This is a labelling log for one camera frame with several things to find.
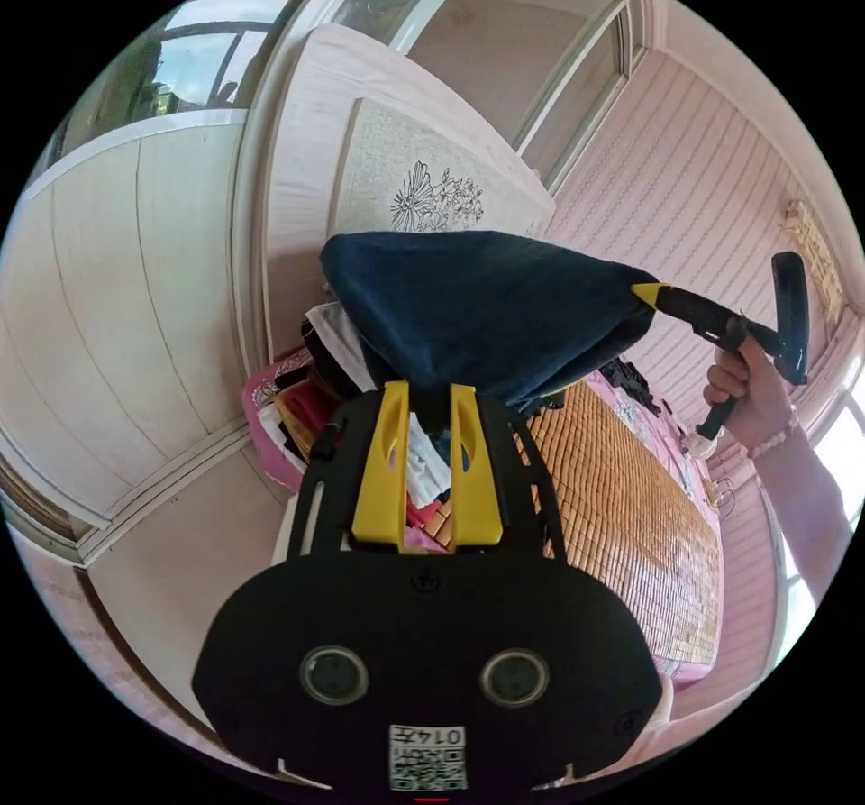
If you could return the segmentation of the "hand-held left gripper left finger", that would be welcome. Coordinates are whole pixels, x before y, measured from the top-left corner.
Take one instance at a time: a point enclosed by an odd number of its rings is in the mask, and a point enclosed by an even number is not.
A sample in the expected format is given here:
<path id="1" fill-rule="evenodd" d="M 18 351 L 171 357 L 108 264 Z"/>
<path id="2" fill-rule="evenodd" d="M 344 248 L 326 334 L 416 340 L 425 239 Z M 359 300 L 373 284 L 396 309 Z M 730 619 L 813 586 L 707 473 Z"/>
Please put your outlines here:
<path id="1" fill-rule="evenodd" d="M 405 550 L 409 385 L 389 381 L 380 392 L 351 535 L 360 544 Z"/>

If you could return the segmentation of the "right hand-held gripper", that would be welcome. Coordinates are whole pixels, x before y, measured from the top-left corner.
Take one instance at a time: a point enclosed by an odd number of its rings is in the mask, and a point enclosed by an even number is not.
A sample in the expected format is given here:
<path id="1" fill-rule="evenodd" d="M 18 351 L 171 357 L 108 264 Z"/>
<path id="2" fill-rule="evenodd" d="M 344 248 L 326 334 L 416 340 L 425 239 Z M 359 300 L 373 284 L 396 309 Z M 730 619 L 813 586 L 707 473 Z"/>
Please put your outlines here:
<path id="1" fill-rule="evenodd" d="M 696 335 L 725 352 L 737 352 L 749 335 L 769 356 L 779 353 L 775 331 L 705 297 L 660 282 L 632 284 L 631 291 L 644 305 L 688 324 Z"/>

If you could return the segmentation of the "person's right hand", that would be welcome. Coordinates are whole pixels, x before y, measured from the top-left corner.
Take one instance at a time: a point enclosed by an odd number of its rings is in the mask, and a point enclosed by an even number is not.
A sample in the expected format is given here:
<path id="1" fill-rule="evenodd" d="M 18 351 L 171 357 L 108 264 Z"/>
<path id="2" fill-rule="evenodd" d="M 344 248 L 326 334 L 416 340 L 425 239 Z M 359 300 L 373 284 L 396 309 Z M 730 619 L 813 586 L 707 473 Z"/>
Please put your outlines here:
<path id="1" fill-rule="evenodd" d="M 751 459 L 777 449 L 798 428 L 784 380 L 750 336 L 734 351 L 715 349 L 703 394 L 711 408 L 732 407 L 723 427 Z"/>

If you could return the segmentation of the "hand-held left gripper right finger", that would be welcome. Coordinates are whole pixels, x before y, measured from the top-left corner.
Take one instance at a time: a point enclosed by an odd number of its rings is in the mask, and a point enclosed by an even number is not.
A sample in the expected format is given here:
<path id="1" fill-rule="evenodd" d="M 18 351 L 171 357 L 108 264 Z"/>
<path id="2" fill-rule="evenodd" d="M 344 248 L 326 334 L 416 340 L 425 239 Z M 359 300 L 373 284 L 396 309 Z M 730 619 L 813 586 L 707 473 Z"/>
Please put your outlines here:
<path id="1" fill-rule="evenodd" d="M 503 526 L 487 438 L 476 391 L 450 386 L 451 540 L 452 553 L 490 547 L 502 538 Z"/>

